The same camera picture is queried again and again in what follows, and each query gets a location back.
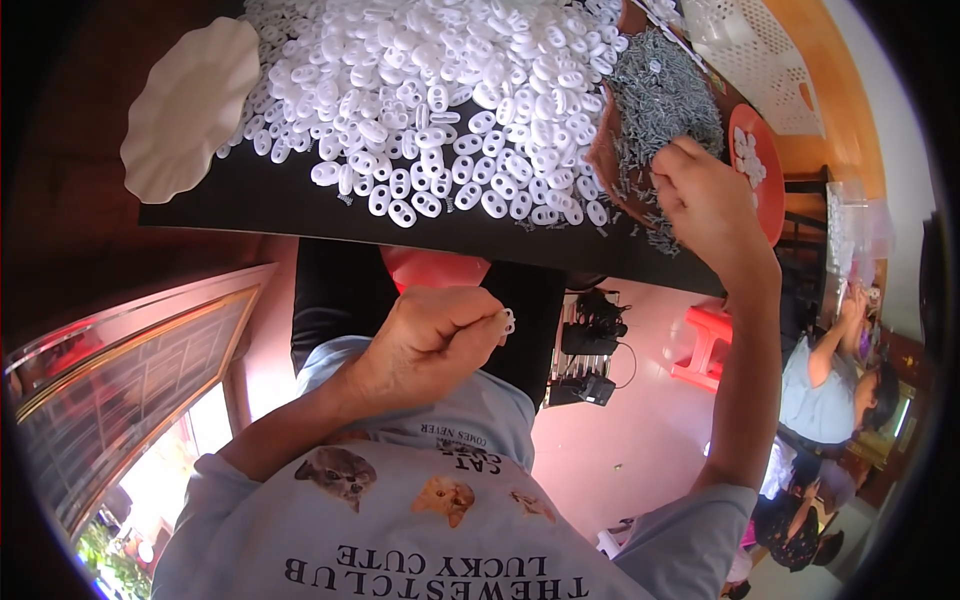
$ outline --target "person's left hand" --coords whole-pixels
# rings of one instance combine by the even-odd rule
[[[507,324],[482,287],[411,286],[366,351],[345,365],[363,416],[440,400],[490,358]]]

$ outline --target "plastic stool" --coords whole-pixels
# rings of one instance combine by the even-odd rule
[[[490,268],[483,258],[450,252],[381,246],[380,255],[400,294],[410,285],[480,285]]]
[[[670,376],[682,379],[711,392],[717,391],[720,385],[720,375],[723,374],[723,363],[716,362],[710,366],[710,355],[717,340],[729,344],[733,338],[732,318],[727,313],[717,313],[699,306],[690,306],[686,309],[684,320],[696,327],[697,342],[693,346],[693,354],[686,360],[673,364]]]

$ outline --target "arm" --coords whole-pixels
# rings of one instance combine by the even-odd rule
[[[355,420],[436,402],[487,362],[506,323],[502,309],[480,287],[411,286],[363,354],[217,454],[262,482]]]
[[[338,429],[369,417],[349,377],[355,362],[347,360],[319,387],[254,421],[217,454],[264,482]]]
[[[841,356],[856,356],[860,347],[860,331],[863,328],[863,311],[867,305],[867,296],[858,285],[851,285],[850,292],[840,305],[840,315],[836,322],[820,338],[810,352],[806,362],[806,373],[810,377],[810,385],[819,387],[827,381],[833,371],[833,353]]]
[[[657,153],[653,169],[674,233],[720,277],[733,314],[710,453],[693,490],[726,483],[759,491],[780,412],[780,265],[749,186],[732,168],[678,137]]]
[[[786,540],[784,540],[783,543],[791,541],[794,536],[800,532],[800,528],[804,526],[804,523],[806,523],[809,517],[810,509],[813,507],[813,500],[817,497],[819,491],[819,479],[806,487],[804,490],[804,502],[800,505],[800,508],[797,509],[797,513],[793,515],[793,520],[790,521],[790,527],[787,528]]]
[[[806,361],[806,374],[810,377],[810,385],[814,388],[822,386],[833,371],[833,353],[837,350],[847,329],[848,324],[843,319],[838,319],[810,351],[810,358]]]
[[[855,319],[851,319],[847,325],[847,330],[843,333],[843,339],[840,341],[838,349],[841,356],[860,357],[860,337],[863,333],[863,317],[867,311],[867,292],[862,286],[854,285],[851,287],[853,294]]]
[[[793,520],[790,521],[790,528],[787,530],[786,540],[784,540],[783,543],[791,541],[793,537],[800,532],[800,528],[804,526],[804,523],[806,523],[807,514],[810,512],[812,507],[813,498],[804,498],[804,503],[800,505],[800,508],[797,509],[797,513],[793,515]]]

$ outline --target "cat face graphic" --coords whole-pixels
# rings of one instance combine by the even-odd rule
[[[321,490],[340,498],[359,513],[360,498],[376,481],[376,471],[370,463],[349,450],[321,446],[303,461],[294,477],[312,480]]]
[[[473,490],[462,481],[437,475],[427,480],[410,510],[434,511],[446,516],[450,527],[456,527],[475,500]]]
[[[543,500],[517,490],[510,492],[510,497],[523,508],[524,518],[530,515],[543,515],[548,521],[556,524],[557,518],[553,510]]]

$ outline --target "cable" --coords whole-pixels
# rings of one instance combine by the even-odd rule
[[[625,388],[625,387],[627,387],[628,385],[630,385],[630,382],[634,380],[634,377],[636,377],[636,352],[634,352],[634,349],[631,348],[631,346],[630,346],[629,344],[625,343],[625,342],[617,342],[617,344],[620,345],[620,346],[626,346],[627,348],[629,348],[629,349],[630,349],[630,353],[634,356],[634,374],[630,375],[630,379],[627,379],[627,383],[625,383],[625,384],[623,384],[623,385],[621,385],[621,386],[616,386],[616,387],[614,388],[615,390],[622,390],[623,388]]]

